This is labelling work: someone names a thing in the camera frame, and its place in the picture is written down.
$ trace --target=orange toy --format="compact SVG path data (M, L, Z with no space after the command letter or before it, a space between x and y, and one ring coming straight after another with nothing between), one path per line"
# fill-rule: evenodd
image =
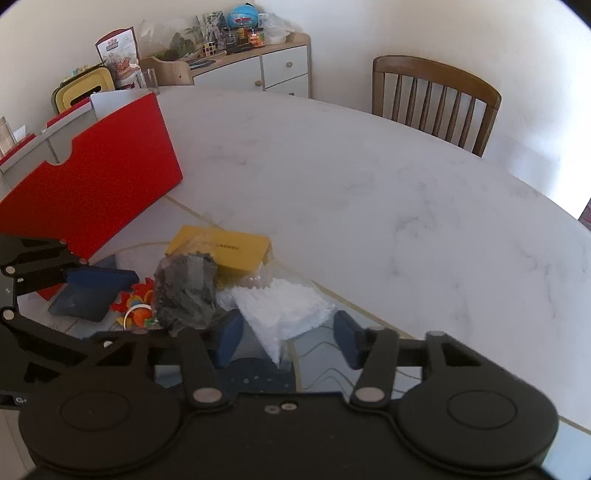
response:
M144 283L136 283L131 286L132 293L122 292L121 301L111 305L111 310L126 314L127 311L135 306L142 303L150 305L152 297L154 295L154 280L152 278L146 278ZM116 321L123 325L123 317L117 317ZM138 308L129 314L126 321L125 327L131 327L133 324L138 327L145 328L152 326L155 323L155 319L152 316L152 312L147 308Z

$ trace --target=plastic bag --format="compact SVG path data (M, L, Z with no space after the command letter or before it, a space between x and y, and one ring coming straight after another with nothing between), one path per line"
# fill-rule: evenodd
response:
M156 269L152 310L172 336L187 327L203 330L214 322L217 264L210 254L198 253L196 246L204 241L192 238Z
M139 25L138 49L141 58L193 61L202 54L203 33L199 19L173 18Z
M225 309L240 310L271 360L279 365L285 358L285 342L322 325L336 306L312 282L276 261L262 270L242 282L254 282L253 286L227 288L218 294L218 301Z
M259 14L259 27L265 30L265 42L268 45L284 43L290 32L295 31L275 14Z

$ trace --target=glass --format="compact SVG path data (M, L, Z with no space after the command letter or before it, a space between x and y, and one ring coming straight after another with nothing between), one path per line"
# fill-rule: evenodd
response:
M158 88L158 79L156 78L156 72L154 69L142 70L137 74L137 81L139 88L147 88L156 95L160 93Z
M10 125L8 125L4 117L0 118L0 158L6 155L16 144L17 141L14 139Z

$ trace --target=circular base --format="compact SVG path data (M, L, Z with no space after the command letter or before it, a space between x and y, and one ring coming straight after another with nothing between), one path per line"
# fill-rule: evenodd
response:
M19 425L27 448L44 461L104 472L154 455L179 422L178 402L162 387L129 368L95 367L66 373L33 395Z
M454 367L400 399L396 422L420 452L464 471L509 471L546 452L556 409L532 386L504 372Z

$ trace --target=blue gripper pad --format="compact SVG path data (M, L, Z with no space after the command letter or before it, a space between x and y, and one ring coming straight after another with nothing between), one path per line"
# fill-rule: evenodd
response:
M114 266L114 257L107 257L94 267L69 272L68 285L54 299L49 313L100 322L119 293L139 282L134 271L117 270Z
M368 355L364 330L344 310L335 313L333 328L336 344L347 364L354 370L362 368Z
M240 310L229 311L214 328L212 332L215 339L212 360L215 368L224 368L230 364L234 352L242 340L243 330L244 318Z

